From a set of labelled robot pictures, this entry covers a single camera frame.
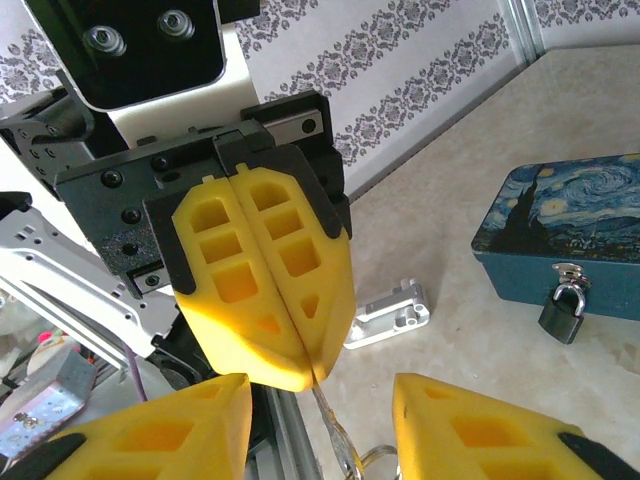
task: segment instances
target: cable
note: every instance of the cable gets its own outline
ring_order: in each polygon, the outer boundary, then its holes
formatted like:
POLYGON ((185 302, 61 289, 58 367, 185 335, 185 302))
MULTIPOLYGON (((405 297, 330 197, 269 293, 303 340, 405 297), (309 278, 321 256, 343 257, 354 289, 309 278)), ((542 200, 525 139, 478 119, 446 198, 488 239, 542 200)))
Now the cable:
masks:
MULTIPOLYGON (((396 447, 392 445, 378 445, 377 447, 373 447, 367 453, 362 456, 362 466, 366 469, 371 466, 372 463, 380 460, 385 455, 395 455, 398 456, 398 450, 396 447)), ((394 477, 395 480, 401 479, 400 467, 398 467, 398 473, 394 477)), ((345 477, 345 480, 353 480, 353 474, 350 473, 345 477)))
POLYGON ((148 398, 144 391, 144 385, 142 385, 142 378, 140 378, 140 370, 138 370, 138 364, 136 363, 136 354, 133 353, 133 350, 131 350, 129 345, 125 342, 122 342, 122 346, 124 347, 124 353, 129 361, 129 369, 131 370, 131 376, 133 377, 133 384, 136 386, 136 391, 138 392, 138 398, 140 398, 141 402, 146 402, 148 398))

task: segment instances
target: metal latch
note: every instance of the metal latch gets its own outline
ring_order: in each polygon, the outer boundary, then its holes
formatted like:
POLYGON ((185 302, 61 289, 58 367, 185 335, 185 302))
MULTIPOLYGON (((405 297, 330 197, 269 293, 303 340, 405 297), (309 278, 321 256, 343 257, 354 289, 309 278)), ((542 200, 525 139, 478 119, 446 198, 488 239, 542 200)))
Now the metal latch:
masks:
POLYGON ((391 295, 358 308, 344 346, 355 349, 415 330, 429 316, 422 286, 415 279, 402 280, 391 295))

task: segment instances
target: padlock shackle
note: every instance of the padlock shackle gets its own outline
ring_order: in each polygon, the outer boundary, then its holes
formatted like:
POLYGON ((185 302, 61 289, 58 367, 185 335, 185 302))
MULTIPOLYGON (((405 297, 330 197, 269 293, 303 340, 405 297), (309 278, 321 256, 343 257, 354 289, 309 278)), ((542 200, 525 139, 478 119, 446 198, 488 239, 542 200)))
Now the padlock shackle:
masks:
POLYGON ((573 283, 563 283, 558 285, 558 288, 556 288, 556 291, 553 293, 553 300, 556 302, 560 300, 560 297, 566 290, 575 293, 576 297, 578 297, 578 305, 576 305, 576 309, 573 314, 575 317, 581 317, 584 314, 584 309, 587 307, 587 298, 580 286, 573 283))

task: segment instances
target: yellow plastic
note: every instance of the yellow plastic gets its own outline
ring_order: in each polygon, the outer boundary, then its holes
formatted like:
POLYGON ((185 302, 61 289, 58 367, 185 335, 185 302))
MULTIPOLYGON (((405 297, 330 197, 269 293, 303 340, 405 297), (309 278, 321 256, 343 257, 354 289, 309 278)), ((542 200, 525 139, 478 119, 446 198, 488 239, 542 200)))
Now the yellow plastic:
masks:
POLYGON ((246 375, 208 380, 63 431, 87 441, 47 480, 242 480, 251 412, 246 375))
POLYGON ((355 314, 347 232, 329 238, 290 175, 239 165, 229 180, 320 382, 355 314))
POLYGON ((176 301, 214 370, 292 391, 312 386, 309 357, 229 180, 193 187, 173 223, 196 282, 176 301))
POLYGON ((558 439, 577 427, 413 373, 397 374, 393 420, 404 480, 597 480, 558 439))
POLYGON ((294 177, 245 165, 172 218, 197 286, 176 300, 211 366, 290 391, 327 378, 355 312, 344 228, 329 238, 294 177))

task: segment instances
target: blue tin box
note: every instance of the blue tin box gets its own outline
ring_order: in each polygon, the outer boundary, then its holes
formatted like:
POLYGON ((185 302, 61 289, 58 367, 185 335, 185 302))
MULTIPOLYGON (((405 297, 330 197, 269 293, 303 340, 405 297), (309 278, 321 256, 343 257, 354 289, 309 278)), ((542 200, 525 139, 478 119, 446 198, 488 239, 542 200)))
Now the blue tin box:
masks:
POLYGON ((544 305, 570 262, 586 312, 640 320, 640 154, 516 168, 471 246, 500 298, 544 305))

